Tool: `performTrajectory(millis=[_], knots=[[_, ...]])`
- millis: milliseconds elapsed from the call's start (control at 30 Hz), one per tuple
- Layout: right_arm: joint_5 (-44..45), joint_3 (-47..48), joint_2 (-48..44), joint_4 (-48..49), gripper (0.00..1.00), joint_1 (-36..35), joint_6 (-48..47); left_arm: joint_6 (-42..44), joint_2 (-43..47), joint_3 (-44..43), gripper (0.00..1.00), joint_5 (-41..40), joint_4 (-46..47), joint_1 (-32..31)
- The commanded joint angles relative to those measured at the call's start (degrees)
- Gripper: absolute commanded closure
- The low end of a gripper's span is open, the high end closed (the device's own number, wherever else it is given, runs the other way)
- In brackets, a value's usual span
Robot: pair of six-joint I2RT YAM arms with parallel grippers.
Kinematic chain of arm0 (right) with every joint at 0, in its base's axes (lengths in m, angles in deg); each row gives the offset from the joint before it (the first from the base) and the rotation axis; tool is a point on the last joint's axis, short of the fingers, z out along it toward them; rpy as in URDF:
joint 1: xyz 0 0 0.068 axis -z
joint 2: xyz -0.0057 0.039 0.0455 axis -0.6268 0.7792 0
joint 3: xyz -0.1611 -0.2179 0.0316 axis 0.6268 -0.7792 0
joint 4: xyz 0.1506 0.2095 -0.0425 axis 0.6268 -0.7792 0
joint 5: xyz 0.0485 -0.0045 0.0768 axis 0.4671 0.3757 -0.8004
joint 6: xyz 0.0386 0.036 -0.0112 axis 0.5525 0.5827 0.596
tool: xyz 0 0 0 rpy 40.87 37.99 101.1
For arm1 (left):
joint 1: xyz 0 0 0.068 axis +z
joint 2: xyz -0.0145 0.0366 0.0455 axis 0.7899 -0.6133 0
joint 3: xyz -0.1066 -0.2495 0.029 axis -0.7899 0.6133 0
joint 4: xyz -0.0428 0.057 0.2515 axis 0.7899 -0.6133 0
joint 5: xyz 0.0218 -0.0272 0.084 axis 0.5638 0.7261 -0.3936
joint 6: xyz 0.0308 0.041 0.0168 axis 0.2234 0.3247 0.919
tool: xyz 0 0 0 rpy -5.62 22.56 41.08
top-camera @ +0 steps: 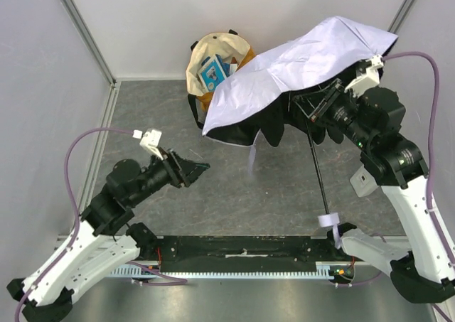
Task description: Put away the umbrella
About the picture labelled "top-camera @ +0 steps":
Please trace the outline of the lavender folding umbrella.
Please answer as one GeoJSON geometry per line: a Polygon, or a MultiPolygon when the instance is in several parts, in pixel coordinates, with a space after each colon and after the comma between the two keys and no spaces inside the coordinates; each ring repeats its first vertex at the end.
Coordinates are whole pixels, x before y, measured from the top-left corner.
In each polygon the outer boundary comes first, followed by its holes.
{"type": "Polygon", "coordinates": [[[263,134],[277,146],[289,122],[289,97],[334,78],[361,60],[387,53],[398,36],[342,16],[324,19],[308,33],[256,55],[215,89],[202,135],[250,148],[263,134]]]}

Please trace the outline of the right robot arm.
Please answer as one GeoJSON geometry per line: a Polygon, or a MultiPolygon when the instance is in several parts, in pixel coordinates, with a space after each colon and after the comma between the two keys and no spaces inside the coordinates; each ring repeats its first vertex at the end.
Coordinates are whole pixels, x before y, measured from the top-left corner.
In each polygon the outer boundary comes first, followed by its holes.
{"type": "Polygon", "coordinates": [[[400,133],[406,109],[396,92],[373,87],[360,97],[340,80],[313,93],[290,98],[311,126],[327,129],[335,141],[348,139],[361,151],[366,174],[391,202],[410,244],[400,249],[371,237],[349,223],[328,233],[336,248],[386,274],[396,290],[414,304],[439,304],[454,296],[450,240],[432,195],[429,168],[419,147],[400,133]]]}

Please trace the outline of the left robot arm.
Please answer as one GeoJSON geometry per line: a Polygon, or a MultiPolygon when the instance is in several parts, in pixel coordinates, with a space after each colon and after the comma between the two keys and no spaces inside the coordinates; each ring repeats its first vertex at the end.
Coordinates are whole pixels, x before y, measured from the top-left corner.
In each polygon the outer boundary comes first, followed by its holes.
{"type": "Polygon", "coordinates": [[[210,168],[169,149],[148,166],[133,159],[117,162],[102,190],[75,222],[73,231],[35,273],[7,286],[18,302],[17,317],[62,321],[82,296],[117,267],[152,255],[156,235],[143,223],[131,224],[133,209],[164,186],[189,187],[210,168]]]}

